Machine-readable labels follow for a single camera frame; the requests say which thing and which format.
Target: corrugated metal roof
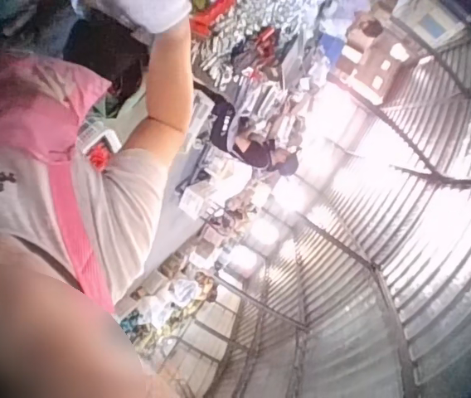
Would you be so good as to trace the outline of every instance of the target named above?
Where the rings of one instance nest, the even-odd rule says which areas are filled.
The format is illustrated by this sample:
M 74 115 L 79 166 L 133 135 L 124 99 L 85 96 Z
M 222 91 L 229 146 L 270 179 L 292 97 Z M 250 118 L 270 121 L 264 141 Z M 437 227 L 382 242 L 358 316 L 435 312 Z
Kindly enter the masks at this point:
M 443 57 L 471 87 L 471 41 Z M 381 109 L 440 173 L 471 177 L 471 98 L 435 61 L 403 70 Z M 259 330 L 257 358 L 244 373 L 248 362 L 232 357 L 220 379 L 231 388 L 215 396 L 241 392 L 238 383 L 245 385 L 243 396 L 264 398 L 471 396 L 471 186 L 387 167 L 425 170 L 410 145 L 375 116 L 357 124 L 357 137 L 350 138 L 335 139 L 365 158 L 333 152 L 340 167 L 332 178 L 319 179 L 308 163 L 301 177 L 323 188 L 309 220 L 361 260 L 270 206 L 294 226 L 299 257 L 289 247 L 271 253 L 262 272 L 264 299 L 307 321 L 311 333 L 301 338 L 270 316 L 256 328 L 260 312 L 247 308 L 241 322 L 251 325 L 247 333 Z M 285 239 L 292 234 L 286 231 Z

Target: pink apron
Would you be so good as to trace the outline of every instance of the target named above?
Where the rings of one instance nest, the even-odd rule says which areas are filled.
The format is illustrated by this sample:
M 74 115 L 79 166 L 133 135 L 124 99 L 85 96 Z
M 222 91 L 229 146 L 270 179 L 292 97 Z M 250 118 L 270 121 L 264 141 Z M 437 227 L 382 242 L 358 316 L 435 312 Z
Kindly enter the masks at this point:
M 0 147 L 47 165 L 55 216 L 83 292 L 113 312 L 75 198 L 71 159 L 86 113 L 110 83 L 84 67 L 29 55 L 0 54 Z

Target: white glove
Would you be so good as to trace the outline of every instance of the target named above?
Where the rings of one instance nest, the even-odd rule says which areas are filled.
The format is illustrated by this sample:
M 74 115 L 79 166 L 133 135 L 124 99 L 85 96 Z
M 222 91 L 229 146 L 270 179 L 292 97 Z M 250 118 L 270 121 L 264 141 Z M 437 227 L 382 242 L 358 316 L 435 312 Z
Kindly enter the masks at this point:
M 192 10 L 189 0 L 85 0 L 84 2 L 117 21 L 131 21 L 135 27 L 146 29 L 151 33 L 161 33 L 171 29 L 183 21 Z

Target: grey t-shirt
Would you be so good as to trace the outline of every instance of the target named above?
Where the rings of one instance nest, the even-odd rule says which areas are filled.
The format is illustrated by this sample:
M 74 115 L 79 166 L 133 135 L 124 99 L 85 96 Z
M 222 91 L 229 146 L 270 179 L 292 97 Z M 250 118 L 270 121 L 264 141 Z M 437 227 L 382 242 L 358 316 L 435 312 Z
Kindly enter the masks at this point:
M 129 149 L 114 155 L 99 173 L 77 153 L 72 177 L 86 233 L 116 303 L 143 273 L 168 169 L 149 152 Z M 10 148 L 0 149 L 0 236 L 0 245 L 16 237 L 37 246 L 74 274 L 57 225 L 46 166 Z

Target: red flower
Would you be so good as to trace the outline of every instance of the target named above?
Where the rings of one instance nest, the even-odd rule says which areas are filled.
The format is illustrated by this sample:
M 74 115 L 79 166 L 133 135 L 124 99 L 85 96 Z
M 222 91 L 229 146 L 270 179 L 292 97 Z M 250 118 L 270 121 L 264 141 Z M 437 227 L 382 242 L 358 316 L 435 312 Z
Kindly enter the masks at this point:
M 89 154 L 90 162 L 94 165 L 98 172 L 106 169 L 110 160 L 110 151 L 103 143 L 99 143 L 92 148 Z

